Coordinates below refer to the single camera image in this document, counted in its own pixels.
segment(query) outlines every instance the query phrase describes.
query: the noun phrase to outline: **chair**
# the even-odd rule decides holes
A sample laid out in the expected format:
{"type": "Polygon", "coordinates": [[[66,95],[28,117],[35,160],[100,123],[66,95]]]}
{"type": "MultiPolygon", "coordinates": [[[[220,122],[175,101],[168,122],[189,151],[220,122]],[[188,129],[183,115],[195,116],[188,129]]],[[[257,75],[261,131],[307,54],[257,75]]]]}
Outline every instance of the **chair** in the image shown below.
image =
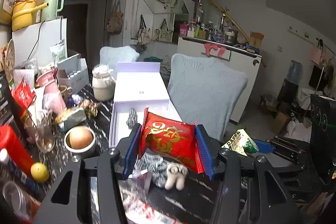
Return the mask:
{"type": "Polygon", "coordinates": [[[247,76],[216,58],[174,54],[168,84],[170,99],[183,122],[204,125],[221,140],[247,76]]]}
{"type": "Polygon", "coordinates": [[[102,47],[100,49],[100,64],[109,65],[113,69],[113,77],[117,78],[118,62],[135,62],[140,54],[130,46],[125,47],[102,47]]]}

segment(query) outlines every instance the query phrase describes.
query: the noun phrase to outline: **mint green pitcher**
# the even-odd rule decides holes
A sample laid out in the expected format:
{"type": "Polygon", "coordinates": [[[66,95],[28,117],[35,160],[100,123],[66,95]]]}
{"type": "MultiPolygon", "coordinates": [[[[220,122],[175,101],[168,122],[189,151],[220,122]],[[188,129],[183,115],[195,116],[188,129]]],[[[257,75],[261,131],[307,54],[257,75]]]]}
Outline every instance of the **mint green pitcher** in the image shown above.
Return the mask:
{"type": "Polygon", "coordinates": [[[41,22],[54,20],[57,18],[57,13],[62,11],[64,0],[61,0],[60,8],[58,9],[58,0],[44,0],[47,2],[48,7],[42,9],[41,22]]]}

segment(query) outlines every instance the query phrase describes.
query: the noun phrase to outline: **brown egg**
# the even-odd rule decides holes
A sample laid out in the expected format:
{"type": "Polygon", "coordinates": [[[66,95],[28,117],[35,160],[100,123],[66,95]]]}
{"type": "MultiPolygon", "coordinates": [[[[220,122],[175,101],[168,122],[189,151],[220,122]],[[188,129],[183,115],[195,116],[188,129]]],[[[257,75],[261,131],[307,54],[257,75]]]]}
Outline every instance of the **brown egg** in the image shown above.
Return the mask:
{"type": "Polygon", "coordinates": [[[93,140],[92,133],[83,127],[75,127],[69,134],[72,149],[87,147],[93,140]]]}

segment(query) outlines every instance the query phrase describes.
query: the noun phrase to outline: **yellow watering can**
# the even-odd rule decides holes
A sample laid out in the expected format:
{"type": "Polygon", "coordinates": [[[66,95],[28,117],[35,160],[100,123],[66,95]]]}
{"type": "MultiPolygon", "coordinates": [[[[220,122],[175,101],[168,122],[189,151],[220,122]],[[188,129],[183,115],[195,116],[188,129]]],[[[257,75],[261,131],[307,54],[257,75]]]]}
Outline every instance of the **yellow watering can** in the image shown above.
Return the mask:
{"type": "Polygon", "coordinates": [[[36,0],[19,1],[14,5],[12,16],[12,31],[19,30],[33,24],[33,13],[42,8],[48,7],[45,2],[36,6],[36,0]]]}

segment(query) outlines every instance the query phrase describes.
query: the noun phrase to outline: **white refrigerator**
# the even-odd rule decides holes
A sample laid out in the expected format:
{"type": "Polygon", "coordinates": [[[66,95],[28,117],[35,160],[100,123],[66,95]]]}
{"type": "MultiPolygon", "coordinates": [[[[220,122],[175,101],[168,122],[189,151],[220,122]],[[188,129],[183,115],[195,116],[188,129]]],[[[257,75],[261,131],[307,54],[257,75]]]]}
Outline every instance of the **white refrigerator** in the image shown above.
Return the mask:
{"type": "Polygon", "coordinates": [[[12,32],[12,38],[15,48],[15,65],[26,61],[36,44],[30,59],[36,57],[38,65],[45,66],[53,61],[51,46],[62,39],[67,46],[67,19],[55,19],[30,25],[12,32]]]}

